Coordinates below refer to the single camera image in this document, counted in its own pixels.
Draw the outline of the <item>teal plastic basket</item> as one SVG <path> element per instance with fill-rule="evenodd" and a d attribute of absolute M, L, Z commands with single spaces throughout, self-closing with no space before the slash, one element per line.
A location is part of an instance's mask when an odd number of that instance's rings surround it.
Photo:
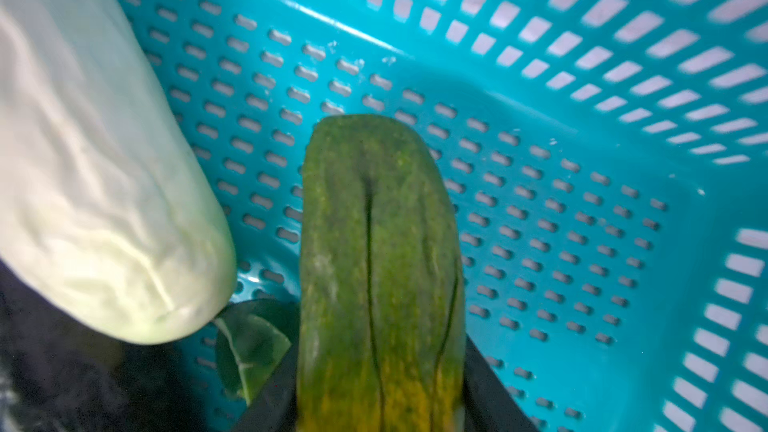
<path fill-rule="evenodd" d="M 767 427 L 767 0 L 119 0 L 228 217 L 299 293 L 313 126 L 380 113 L 457 213 L 467 329 L 544 431 Z"/>

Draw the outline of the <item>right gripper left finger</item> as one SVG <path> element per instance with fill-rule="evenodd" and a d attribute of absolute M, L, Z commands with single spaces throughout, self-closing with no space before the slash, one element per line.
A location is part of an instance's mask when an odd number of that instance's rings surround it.
<path fill-rule="evenodd" d="M 294 343 L 260 393 L 230 429 L 231 432 L 294 432 L 297 430 L 297 362 L 298 344 Z"/>

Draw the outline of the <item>green toy vegetable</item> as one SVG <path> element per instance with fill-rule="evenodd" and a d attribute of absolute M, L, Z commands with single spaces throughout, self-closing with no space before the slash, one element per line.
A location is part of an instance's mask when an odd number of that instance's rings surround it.
<path fill-rule="evenodd" d="M 462 430 L 459 234 L 427 145 L 385 116 L 328 117 L 302 172 L 297 429 Z"/>

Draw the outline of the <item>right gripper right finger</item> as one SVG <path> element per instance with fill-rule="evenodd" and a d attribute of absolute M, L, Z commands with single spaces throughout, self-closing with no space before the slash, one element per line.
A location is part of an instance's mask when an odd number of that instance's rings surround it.
<path fill-rule="evenodd" d="M 464 431 L 538 432 L 469 336 L 463 379 Z"/>

